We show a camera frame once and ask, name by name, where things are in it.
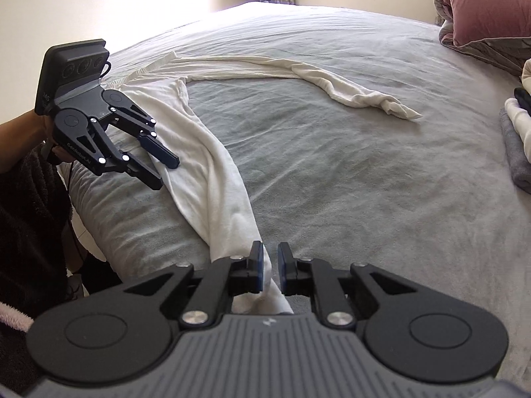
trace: camera lens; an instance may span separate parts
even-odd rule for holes
[[[89,68],[89,65],[91,62],[92,62],[92,59],[90,58],[85,58],[82,62],[80,62],[79,67],[78,67],[78,73],[79,74],[85,73],[87,69]]]
[[[66,66],[64,69],[63,69],[63,78],[68,78],[68,76],[70,76],[74,71],[74,65],[73,64],[69,64],[68,66]]]

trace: finger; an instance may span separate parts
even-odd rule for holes
[[[75,161],[75,158],[68,154],[60,146],[54,146],[51,150],[61,161],[65,163],[72,163]]]

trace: person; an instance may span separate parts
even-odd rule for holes
[[[0,124],[0,384],[23,393],[40,377],[25,345],[31,319],[68,300],[67,268],[89,293],[120,284],[73,234],[72,205],[40,154],[53,122],[29,111]],[[55,146],[64,162],[73,158]]]

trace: black cable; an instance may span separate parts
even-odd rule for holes
[[[105,70],[105,72],[102,75],[100,75],[100,79],[102,79],[103,76],[107,75],[107,73],[109,73],[111,71],[111,62],[110,61],[106,61],[105,65],[108,66],[107,70]]]
[[[68,182],[66,183],[66,192],[68,193],[68,196],[70,197],[70,181],[72,180],[72,169],[74,168],[74,163],[72,162],[70,164],[70,171],[68,172]],[[81,262],[84,263],[85,259],[83,259],[83,256],[81,255],[81,252],[79,250],[79,241],[78,238],[75,235],[74,232],[74,226],[72,225],[72,220],[68,220],[68,227],[70,227],[70,232],[72,234],[72,239],[74,240],[75,249],[78,252],[79,259],[81,259]]]

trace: gray folded cloth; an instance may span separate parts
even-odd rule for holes
[[[511,170],[514,185],[531,194],[531,163],[524,154],[524,144],[516,131],[512,121],[503,108],[500,111],[501,131],[505,142],[505,152]]]

